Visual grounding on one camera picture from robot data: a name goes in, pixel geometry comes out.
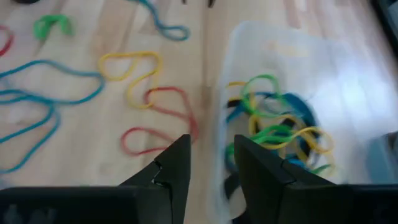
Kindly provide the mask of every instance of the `plastic container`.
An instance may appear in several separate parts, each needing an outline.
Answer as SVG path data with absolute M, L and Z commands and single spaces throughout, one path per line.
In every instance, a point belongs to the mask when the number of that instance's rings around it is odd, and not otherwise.
M 228 206 L 222 188 L 227 175 L 224 168 L 224 150 L 233 141 L 235 134 L 248 133 L 248 118 L 245 115 L 226 125 L 228 99 L 239 95 L 241 89 L 241 86 L 227 89 L 228 83 L 246 82 L 257 75 L 270 74 L 279 80 L 284 93 L 295 93 L 309 102 L 320 91 L 327 91 L 329 87 L 320 86 L 319 83 L 327 83 L 325 79 L 331 77 L 330 73 L 335 72 L 339 63 L 344 63 L 347 54 L 345 48 L 335 42 L 312 37 L 295 29 L 269 27 L 261 22 L 243 22 L 231 33 L 217 87 L 220 98 L 215 106 L 215 114 L 218 116 L 215 127 L 217 153 L 215 181 L 212 184 L 216 190 L 210 202 L 214 202 L 217 209 L 209 212 L 210 215 L 221 218 L 218 223 L 226 223 L 231 217 L 228 209 L 225 209 Z M 272 92 L 272 87 L 267 81 L 259 81 L 253 83 L 250 90 Z M 342 179 L 342 176 L 338 176 L 331 180 L 341 183 Z

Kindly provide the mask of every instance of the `clear plastic bin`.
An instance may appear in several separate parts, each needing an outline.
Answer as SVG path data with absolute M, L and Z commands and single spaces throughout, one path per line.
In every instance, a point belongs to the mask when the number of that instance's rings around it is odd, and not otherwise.
M 210 211 L 210 214 L 221 217 L 219 223 L 226 223 L 231 216 L 229 210 L 225 209 L 228 205 L 222 188 L 226 177 L 224 150 L 233 141 L 235 134 L 248 133 L 248 117 L 245 115 L 226 125 L 228 99 L 238 96 L 241 89 L 241 86 L 226 89 L 228 83 L 246 82 L 260 74 L 271 74 L 279 80 L 282 92 L 295 93 L 311 105 L 310 100 L 314 96 L 325 93 L 330 88 L 327 85 L 328 79 L 332 77 L 330 73 L 338 73 L 338 67 L 344 66 L 349 58 L 352 58 L 350 53 L 341 44 L 309 36 L 300 30 L 270 27 L 261 22 L 243 22 L 231 33 L 223 73 L 217 87 L 220 98 L 216 102 L 215 113 L 218 116 L 215 127 L 217 169 L 212 184 L 216 190 L 210 201 L 215 202 L 218 209 Z M 272 91 L 272 87 L 268 81 L 258 80 L 251 85 L 250 90 Z M 325 160 L 321 159 L 318 164 L 324 163 Z M 330 180 L 342 183 L 345 174 L 336 174 Z

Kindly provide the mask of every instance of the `wooden floor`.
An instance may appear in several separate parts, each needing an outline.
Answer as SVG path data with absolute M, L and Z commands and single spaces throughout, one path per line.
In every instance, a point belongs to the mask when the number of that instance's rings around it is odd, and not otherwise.
M 212 9 L 206 1 L 154 1 L 167 24 L 183 24 L 192 36 L 186 42 L 164 39 L 154 29 L 142 6 L 125 0 L 41 0 L 31 6 L 0 1 L 0 24 L 16 35 L 10 52 L 0 58 L 0 71 L 30 60 L 50 58 L 80 70 L 96 70 L 97 60 L 108 52 L 153 50 L 161 54 L 164 69 L 160 85 L 176 85 L 190 97 L 200 124 L 199 140 L 192 148 L 192 178 L 186 223 L 218 221 L 220 206 L 214 204 L 210 186 L 214 173 L 215 86 L 221 73 L 229 34 L 242 21 L 300 29 L 309 35 L 341 42 L 353 53 L 346 68 L 320 83 L 311 102 L 320 123 L 336 142 L 338 165 L 350 169 L 350 182 L 368 182 L 357 177 L 365 167 L 362 149 L 369 139 L 398 129 L 396 64 L 372 9 L 365 0 L 216 0 Z M 35 20 L 45 14 L 63 13 L 71 17 L 73 37 L 65 37 L 58 27 L 45 42 L 33 38 Z M 118 74 L 128 62 L 113 62 L 109 70 Z M 134 77 L 151 69 L 144 60 Z M 12 78 L 17 86 L 52 96 L 78 98 L 95 86 L 46 67 L 37 67 Z M 156 156 L 128 157 L 118 138 L 133 126 L 167 131 L 176 138 L 187 132 L 186 124 L 153 111 L 128 107 L 124 91 L 128 81 L 107 83 L 99 97 L 83 105 L 62 107 L 63 123 L 34 157 L 19 171 L 4 175 L 7 185 L 117 185 L 135 174 Z M 134 92 L 141 100 L 147 86 Z M 178 96 L 162 94 L 157 101 L 183 111 Z M 19 103 L 0 107 L 0 135 L 6 135 L 43 117 L 40 107 Z M 10 167 L 40 139 L 52 124 L 0 145 L 0 164 Z M 129 145 L 144 149 L 163 145 L 145 134 L 136 134 Z

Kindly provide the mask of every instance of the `wooden surface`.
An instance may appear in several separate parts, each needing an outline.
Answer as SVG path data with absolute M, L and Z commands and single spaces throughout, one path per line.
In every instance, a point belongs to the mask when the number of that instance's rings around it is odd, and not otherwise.
M 331 88 L 320 87 L 313 106 L 321 125 L 332 133 L 336 147 L 357 152 L 366 141 L 398 127 L 396 66 L 378 21 L 365 0 L 217 0 L 207 9 L 206 1 L 157 0 L 160 17 L 167 24 L 183 24 L 192 36 L 186 42 L 172 42 L 154 29 L 147 9 L 124 0 L 41 0 L 21 6 L 0 0 L 0 24 L 16 35 L 10 52 L 0 58 L 0 70 L 9 70 L 37 58 L 49 58 L 79 70 L 96 70 L 97 60 L 108 52 L 153 50 L 164 59 L 161 85 L 177 85 L 190 97 L 200 124 L 199 140 L 192 148 L 192 178 L 186 223 L 208 223 L 219 217 L 211 178 L 214 169 L 213 137 L 216 84 L 229 34 L 240 22 L 263 21 L 277 27 L 296 28 L 310 35 L 339 41 L 353 50 L 352 62 L 344 74 L 331 76 Z M 76 34 L 66 37 L 58 27 L 45 42 L 32 36 L 32 25 L 45 14 L 63 13 L 73 22 Z M 110 62 L 109 71 L 120 74 L 128 61 Z M 152 68 L 144 60 L 134 77 Z M 47 95 L 75 99 L 95 88 L 96 82 L 72 78 L 50 68 L 31 68 L 12 78 L 12 83 Z M 63 106 L 62 126 L 18 172 L 2 177 L 9 185 L 117 185 L 148 164 L 156 153 L 131 158 L 119 148 L 119 137 L 133 126 L 167 131 L 176 138 L 187 125 L 153 111 L 130 108 L 123 97 L 129 81 L 107 83 L 93 101 L 74 107 Z M 148 86 L 136 88 L 136 100 Z M 178 95 L 161 94 L 161 105 L 183 111 Z M 333 116 L 322 116 L 333 110 Z M 11 133 L 43 117 L 38 106 L 19 103 L 0 107 L 0 135 Z M 10 167 L 40 139 L 52 124 L 0 145 L 0 164 Z M 146 134 L 129 138 L 136 149 L 167 144 Z M 356 166 L 366 156 L 346 153 L 338 164 Z M 350 177 L 352 182 L 364 179 Z

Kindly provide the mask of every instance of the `red rubber band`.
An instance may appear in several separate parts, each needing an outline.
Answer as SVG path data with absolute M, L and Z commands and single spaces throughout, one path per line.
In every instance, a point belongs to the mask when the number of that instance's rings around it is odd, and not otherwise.
M 14 34 L 8 27 L 0 25 L 0 30 L 3 30 L 7 33 L 7 42 L 4 44 L 4 47 L 0 50 L 0 56 L 3 56 L 10 49 L 12 43 L 14 42 Z
M 158 111 L 158 112 L 163 113 L 163 114 L 168 114 L 168 115 L 171 115 L 171 116 L 174 116 L 174 117 L 177 117 L 177 118 L 180 118 L 180 119 L 186 121 L 188 123 L 188 125 L 189 125 L 190 134 L 192 135 L 192 143 L 194 143 L 198 139 L 198 135 L 199 135 L 198 123 L 197 123 L 197 121 L 196 121 L 196 119 L 195 119 L 195 117 L 193 115 L 193 111 L 192 111 L 192 108 L 191 108 L 191 106 L 189 104 L 189 99 L 188 99 L 187 94 L 183 90 L 181 90 L 181 89 L 179 89 L 177 87 L 174 87 L 174 86 L 158 87 L 158 88 L 154 88 L 154 89 L 148 90 L 145 93 L 145 95 L 144 95 L 145 103 L 149 102 L 149 95 L 152 92 L 154 92 L 154 91 L 176 91 L 177 93 L 179 93 L 181 95 L 183 103 L 184 103 L 184 106 L 185 106 L 185 108 L 187 110 L 187 113 L 188 113 L 187 115 L 183 114 L 183 113 L 180 113 L 178 111 L 161 108 L 161 107 L 156 106 L 156 105 L 152 105 L 150 107 L 150 109 Z M 163 150 L 167 149 L 167 146 L 162 146 L 162 147 L 153 147 L 153 148 L 150 148 L 150 149 L 145 149 L 145 150 L 139 151 L 139 152 L 132 151 L 131 149 L 128 148 L 128 146 L 126 144 L 126 138 L 131 133 L 133 133 L 134 131 L 144 131 L 144 132 L 147 132 L 149 134 L 152 134 L 154 136 L 157 136 L 157 137 L 159 137 L 161 139 L 164 139 L 164 140 L 167 140 L 167 141 L 170 141 L 170 142 L 175 141 L 175 139 L 170 137 L 168 134 L 165 134 L 165 133 L 163 133 L 161 131 L 158 131 L 156 129 L 144 128 L 144 127 L 134 127 L 134 128 L 131 128 L 131 129 L 127 130 L 120 138 L 122 150 L 123 150 L 124 153 L 126 153 L 129 156 L 140 156 L 140 155 L 147 154 L 147 153 L 150 153 L 150 152 L 163 151 Z

